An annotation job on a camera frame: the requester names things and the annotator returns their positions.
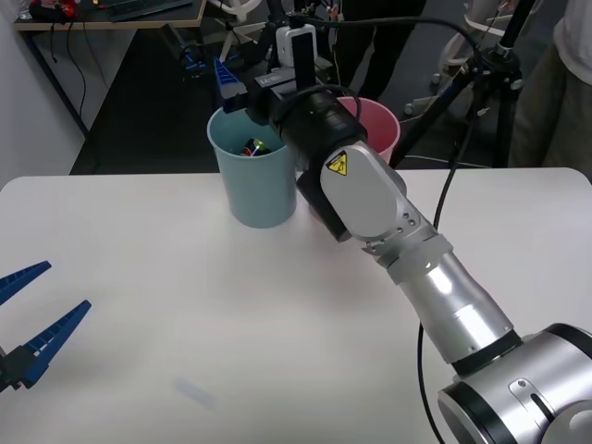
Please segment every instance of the light blue cup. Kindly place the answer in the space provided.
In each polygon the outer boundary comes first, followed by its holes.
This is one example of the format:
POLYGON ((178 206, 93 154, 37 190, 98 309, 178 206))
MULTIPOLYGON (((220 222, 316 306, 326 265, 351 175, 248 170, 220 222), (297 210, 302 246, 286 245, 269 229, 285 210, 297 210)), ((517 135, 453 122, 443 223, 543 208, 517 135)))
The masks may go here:
POLYGON ((252 122, 246 112, 218 109, 207 124, 224 180, 230 211, 251 228, 275 227, 296 209, 296 172, 290 149, 269 127, 252 122), (273 153, 242 156, 249 139, 259 139, 273 153))

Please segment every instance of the black pants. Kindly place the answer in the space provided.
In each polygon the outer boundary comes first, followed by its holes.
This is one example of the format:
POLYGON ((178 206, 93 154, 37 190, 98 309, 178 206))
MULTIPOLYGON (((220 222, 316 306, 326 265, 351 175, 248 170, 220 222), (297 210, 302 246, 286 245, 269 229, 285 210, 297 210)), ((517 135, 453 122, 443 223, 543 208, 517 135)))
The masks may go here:
MULTIPOLYGON (((385 17, 420 16, 426 0, 341 0, 346 20, 381 19, 385 17)), ((414 26, 379 26, 341 28, 335 45, 339 81, 350 86, 355 71, 374 36, 374 53, 360 95, 372 100, 385 91, 407 39, 414 26)))

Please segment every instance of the white shirt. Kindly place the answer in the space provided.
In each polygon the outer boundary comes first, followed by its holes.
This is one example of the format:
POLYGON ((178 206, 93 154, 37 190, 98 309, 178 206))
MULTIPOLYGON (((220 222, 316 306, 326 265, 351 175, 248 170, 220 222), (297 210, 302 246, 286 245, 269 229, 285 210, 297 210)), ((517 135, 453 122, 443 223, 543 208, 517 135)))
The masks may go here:
POLYGON ((553 37, 565 66, 592 85, 592 0, 570 0, 553 37))

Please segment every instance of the person's leg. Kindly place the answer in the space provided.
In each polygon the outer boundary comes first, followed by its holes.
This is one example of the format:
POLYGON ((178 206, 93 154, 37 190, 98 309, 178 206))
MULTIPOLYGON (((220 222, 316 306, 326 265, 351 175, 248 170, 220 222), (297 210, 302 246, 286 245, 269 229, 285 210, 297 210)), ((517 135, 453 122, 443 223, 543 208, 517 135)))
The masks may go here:
POLYGON ((543 167, 577 169, 592 181, 592 86, 571 72, 543 167))
MULTIPOLYGON (((377 18, 420 16, 426 5, 426 0, 380 1, 383 3, 376 14, 377 18)), ((360 89, 362 97, 378 100, 387 89, 397 61, 401 57, 413 28, 413 25, 377 27, 374 37, 374 53, 370 59, 364 85, 360 89)))
MULTIPOLYGON (((368 19, 367 2, 368 0, 342 0, 343 17, 346 20, 368 19)), ((355 71, 364 59, 373 34, 372 28, 341 28, 337 31, 334 62, 340 85, 349 87, 352 84, 355 71)))
POLYGON ((541 167, 560 116, 568 70, 551 44, 520 95, 510 167, 541 167))

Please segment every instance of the white table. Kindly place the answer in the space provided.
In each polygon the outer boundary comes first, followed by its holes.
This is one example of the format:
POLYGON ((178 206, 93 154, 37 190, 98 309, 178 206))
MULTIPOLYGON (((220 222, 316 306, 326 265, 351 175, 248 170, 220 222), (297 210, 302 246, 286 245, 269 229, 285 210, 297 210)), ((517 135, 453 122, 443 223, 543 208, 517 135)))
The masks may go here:
MULTIPOLYGON (((402 175, 432 217, 446 172, 402 175)), ((591 227, 578 173, 465 170, 441 231, 525 334, 592 329, 591 227)), ((435 442, 410 304, 302 201, 253 230, 218 175, 18 179, 0 193, 0 248, 0 276, 54 266, 0 309, 6 350, 93 304, 36 387, 0 394, 3 444, 435 442)), ((431 343, 425 366, 437 410, 452 372, 431 343)))

